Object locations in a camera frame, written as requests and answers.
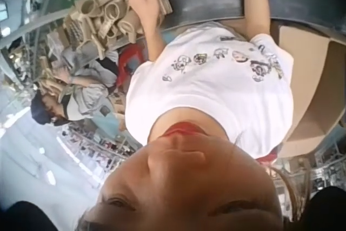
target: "pile of plastic parts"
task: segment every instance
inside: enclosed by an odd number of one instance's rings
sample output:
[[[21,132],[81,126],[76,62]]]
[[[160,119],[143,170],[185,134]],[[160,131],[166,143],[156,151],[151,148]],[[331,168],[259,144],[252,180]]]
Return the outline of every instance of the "pile of plastic parts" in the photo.
[[[169,0],[159,0],[161,25],[165,15],[172,13]],[[64,30],[57,32],[61,48],[76,46],[77,51],[92,41],[98,50],[100,59],[105,58],[107,50],[114,50],[117,41],[128,37],[135,43],[143,29],[137,14],[131,10],[128,0],[76,0],[69,15],[64,20]]]

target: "white t-shirt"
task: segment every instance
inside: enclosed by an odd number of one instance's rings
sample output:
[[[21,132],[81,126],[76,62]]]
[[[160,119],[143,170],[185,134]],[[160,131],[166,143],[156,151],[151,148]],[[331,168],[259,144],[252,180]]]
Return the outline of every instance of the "white t-shirt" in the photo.
[[[155,63],[136,70],[127,94],[128,131],[146,145],[162,114],[195,108],[253,158],[266,156],[292,124],[292,68],[292,56],[269,35],[246,42],[217,23],[196,26],[168,44]]]

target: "neck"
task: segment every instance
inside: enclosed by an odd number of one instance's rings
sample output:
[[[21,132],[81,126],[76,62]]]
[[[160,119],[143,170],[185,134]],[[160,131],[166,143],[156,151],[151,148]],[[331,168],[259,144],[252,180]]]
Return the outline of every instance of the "neck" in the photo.
[[[66,118],[62,104],[59,104],[54,108],[54,114],[58,117]]]
[[[216,136],[228,140],[222,126],[212,117],[193,108],[175,108],[160,116],[152,126],[148,142],[158,139],[171,126],[179,122],[190,122],[202,128],[209,136]]]

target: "lips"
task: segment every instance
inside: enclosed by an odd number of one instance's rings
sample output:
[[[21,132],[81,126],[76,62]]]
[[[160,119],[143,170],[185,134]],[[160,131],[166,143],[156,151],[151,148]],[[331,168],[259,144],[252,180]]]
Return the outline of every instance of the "lips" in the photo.
[[[170,128],[166,130],[166,132],[162,135],[162,137],[171,136],[174,134],[180,135],[196,135],[202,134],[207,135],[206,132],[200,128],[199,126],[190,123],[190,122],[179,122],[172,125]]]

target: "cardboard box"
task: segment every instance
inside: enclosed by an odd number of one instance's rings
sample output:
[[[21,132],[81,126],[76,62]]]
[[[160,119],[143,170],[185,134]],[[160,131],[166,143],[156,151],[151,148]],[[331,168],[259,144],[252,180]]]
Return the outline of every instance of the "cardboard box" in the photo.
[[[288,27],[280,28],[280,45],[295,59],[291,84],[295,108],[279,157],[293,157],[315,151],[344,114],[346,46]]]

